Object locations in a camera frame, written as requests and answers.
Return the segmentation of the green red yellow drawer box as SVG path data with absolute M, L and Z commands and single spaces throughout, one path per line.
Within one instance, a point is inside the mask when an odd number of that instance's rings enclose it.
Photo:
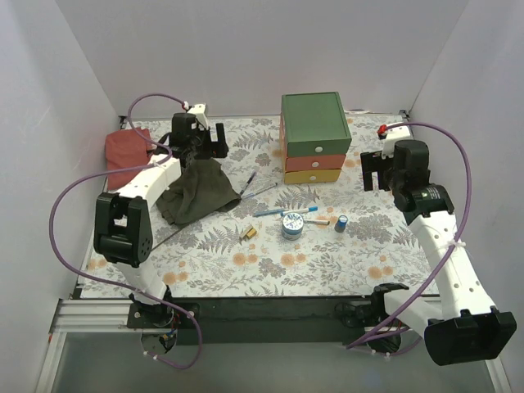
M 284 94 L 279 139 L 282 171 L 342 169 L 351 133 L 338 92 Z

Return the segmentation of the thin dark stick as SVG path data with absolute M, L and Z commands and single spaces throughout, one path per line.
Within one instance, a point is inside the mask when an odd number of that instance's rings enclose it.
M 173 243 L 173 242 L 183 242 L 183 239 L 190 233 L 189 226 L 183 227 L 183 228 L 177 228 L 173 233 L 171 233 L 168 237 L 164 238 L 163 240 L 159 241 L 155 246 L 152 247 L 152 250 L 156 250 L 160 246 L 163 246 L 167 243 Z

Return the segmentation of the small blue cylinder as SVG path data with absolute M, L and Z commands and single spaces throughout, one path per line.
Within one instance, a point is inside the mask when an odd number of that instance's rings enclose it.
M 340 215 L 335 223 L 335 231 L 343 233 L 346 230 L 347 223 L 348 217 L 346 215 Z

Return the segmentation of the dark green cloth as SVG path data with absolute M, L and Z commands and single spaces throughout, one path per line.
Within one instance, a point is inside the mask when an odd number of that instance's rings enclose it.
M 194 160 L 162 193 L 156 206 L 168 224 L 183 228 L 211 213 L 229 212 L 240 202 L 221 164 L 209 159 Z

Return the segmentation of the white marker green cap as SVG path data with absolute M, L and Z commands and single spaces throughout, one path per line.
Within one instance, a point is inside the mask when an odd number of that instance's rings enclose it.
M 304 219 L 303 220 L 305 224 L 314 224 L 314 225 L 321 225 L 321 226 L 328 226 L 331 221 L 326 219 Z

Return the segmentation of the light blue pen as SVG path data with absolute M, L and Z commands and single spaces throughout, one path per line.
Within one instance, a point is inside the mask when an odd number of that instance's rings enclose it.
M 280 215 L 283 211 L 284 209 L 257 211 L 253 214 L 253 216 L 254 217 L 263 217 L 267 215 Z

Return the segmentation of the floral table mat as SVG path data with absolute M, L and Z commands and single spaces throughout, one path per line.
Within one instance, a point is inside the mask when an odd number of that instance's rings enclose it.
M 151 253 L 151 261 L 174 296 L 348 296 L 367 295 L 383 282 L 417 288 L 431 269 L 417 238 L 389 193 L 366 192 L 359 155 L 376 151 L 375 130 L 396 123 L 398 115 L 350 115 L 352 143 L 335 183 L 286 185 L 282 181 L 282 151 L 276 116 L 226 118 L 229 147 L 223 172 L 234 189 L 276 188 L 246 199 L 226 213 L 216 213 L 189 225 L 183 242 L 167 243 Z M 317 206 L 303 219 L 326 219 L 328 226 L 304 224 L 295 241 L 282 236 L 282 216 L 254 217 L 257 211 L 296 210 Z M 340 215 L 346 230 L 335 231 Z M 252 225 L 257 234 L 240 241 Z M 158 210 L 151 211 L 154 246 L 177 228 Z

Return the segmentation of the red cloth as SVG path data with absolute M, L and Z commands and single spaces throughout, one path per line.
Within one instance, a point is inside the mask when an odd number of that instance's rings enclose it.
M 106 136 L 106 170 L 148 165 L 151 157 L 155 156 L 154 152 L 158 146 L 139 136 L 141 134 L 146 139 L 152 140 L 150 130 L 141 127 L 136 130 L 138 133 L 132 129 L 121 129 Z M 107 175 L 107 189 L 110 192 L 116 191 L 131 182 L 139 173 L 139 170 L 134 170 L 109 174 Z

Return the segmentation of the blue white round tin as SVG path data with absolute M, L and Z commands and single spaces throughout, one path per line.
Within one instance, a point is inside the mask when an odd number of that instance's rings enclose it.
M 290 241 L 300 238 L 303 228 L 304 219 L 299 213 L 287 213 L 282 218 L 282 236 Z

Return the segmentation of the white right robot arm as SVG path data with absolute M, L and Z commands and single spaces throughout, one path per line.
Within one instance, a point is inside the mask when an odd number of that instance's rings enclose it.
M 440 307 L 404 284 L 376 286 L 370 314 L 380 325 L 399 319 L 423 340 L 438 365 L 495 359 L 517 330 L 509 311 L 498 310 L 481 285 L 460 240 L 446 189 L 430 181 L 425 142 L 401 140 L 392 152 L 361 154 L 364 189 L 390 191 L 431 266 Z

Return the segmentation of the purple pen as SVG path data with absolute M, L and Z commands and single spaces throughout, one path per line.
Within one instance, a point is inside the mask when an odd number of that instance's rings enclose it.
M 243 196 L 247 188 L 250 186 L 252 181 L 254 180 L 255 176 L 257 174 L 257 171 L 253 171 L 253 173 L 250 175 L 250 177 L 247 179 L 246 183 L 242 186 L 241 191 L 239 192 L 239 196 Z

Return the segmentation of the tan eraser block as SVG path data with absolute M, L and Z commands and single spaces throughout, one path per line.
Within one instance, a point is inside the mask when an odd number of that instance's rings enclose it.
M 240 241 L 250 240 L 257 234 L 257 230 L 250 225 L 240 234 Z

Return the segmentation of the blue long nib marker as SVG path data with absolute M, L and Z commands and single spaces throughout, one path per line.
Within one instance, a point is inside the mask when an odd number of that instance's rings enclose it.
M 246 199 L 250 199 L 252 197 L 256 197 L 264 192 L 267 192 L 273 188 L 276 188 L 278 186 L 278 183 L 272 183 L 270 185 L 268 185 L 267 187 L 263 187 L 262 189 L 258 190 L 258 191 L 255 191 L 255 192 L 251 192 L 251 193 L 248 193 L 246 195 L 243 195 L 242 196 L 242 200 L 246 200 Z

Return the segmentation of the aluminium front rail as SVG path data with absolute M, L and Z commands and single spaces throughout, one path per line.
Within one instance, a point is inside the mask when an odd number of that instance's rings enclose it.
M 40 392 L 508 392 L 500 360 L 440 367 L 423 345 L 389 359 L 328 344 L 209 345 L 178 371 L 146 357 L 126 300 L 63 300 Z

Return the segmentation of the white marker blue cap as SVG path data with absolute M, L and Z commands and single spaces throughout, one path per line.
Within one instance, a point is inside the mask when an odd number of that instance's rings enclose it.
M 292 213 L 296 213 L 296 214 L 305 214 L 305 213 L 309 213 L 309 212 L 315 212 L 315 211 L 318 211 L 318 207 L 317 206 L 310 206 L 310 207 L 305 207 L 305 208 L 301 208 L 301 209 L 296 209 L 296 210 L 284 210 L 280 213 L 280 215 L 283 217 L 287 214 L 292 214 Z

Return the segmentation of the yellow bottom drawer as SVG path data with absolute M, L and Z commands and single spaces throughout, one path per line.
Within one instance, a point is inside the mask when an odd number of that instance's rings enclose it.
M 284 174 L 285 184 L 334 183 L 339 179 L 341 169 L 315 169 L 290 171 Z

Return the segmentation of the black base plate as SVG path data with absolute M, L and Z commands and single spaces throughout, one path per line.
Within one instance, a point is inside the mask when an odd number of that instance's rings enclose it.
M 339 342 L 348 345 L 386 319 L 373 296 L 178 298 L 206 344 Z

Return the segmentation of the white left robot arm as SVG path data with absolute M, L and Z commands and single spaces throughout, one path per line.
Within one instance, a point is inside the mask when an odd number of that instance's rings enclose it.
M 163 328 L 174 319 L 169 288 L 148 259 L 153 246 L 150 210 L 187 163 L 196 159 L 224 158 L 228 154 L 224 125 L 210 130 L 203 111 L 193 107 L 172 118 L 171 132 L 160 141 L 173 152 L 159 148 L 150 169 L 138 173 L 114 193 L 104 192 L 96 202 L 94 250 L 124 275 L 133 290 L 130 296 L 141 316 Z

